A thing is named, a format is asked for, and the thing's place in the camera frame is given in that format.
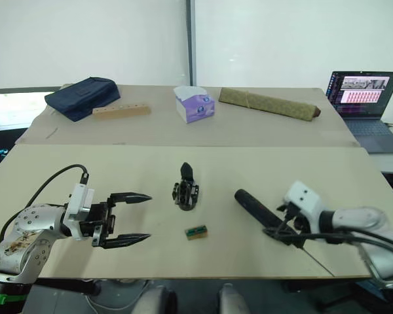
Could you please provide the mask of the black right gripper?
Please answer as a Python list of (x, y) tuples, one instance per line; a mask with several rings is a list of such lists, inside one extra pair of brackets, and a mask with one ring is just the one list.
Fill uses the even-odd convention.
[(311, 220), (314, 219), (314, 207), (307, 204), (295, 204), (292, 201), (279, 206), (277, 211), (285, 212), (284, 229), (277, 232), (274, 228), (265, 228), (267, 236), (296, 248), (303, 248), (306, 240), (314, 240)]

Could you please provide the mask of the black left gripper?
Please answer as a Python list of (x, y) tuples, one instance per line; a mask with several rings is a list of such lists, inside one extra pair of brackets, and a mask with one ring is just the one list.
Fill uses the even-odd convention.
[(107, 239), (107, 237), (114, 230), (115, 215), (112, 214), (112, 208), (116, 203), (142, 203), (151, 199), (151, 196), (135, 192), (112, 193), (106, 201), (91, 205), (86, 219), (79, 223), (81, 234), (92, 238), (93, 247), (104, 249), (129, 247), (144, 241), (151, 234), (123, 234), (113, 239)]

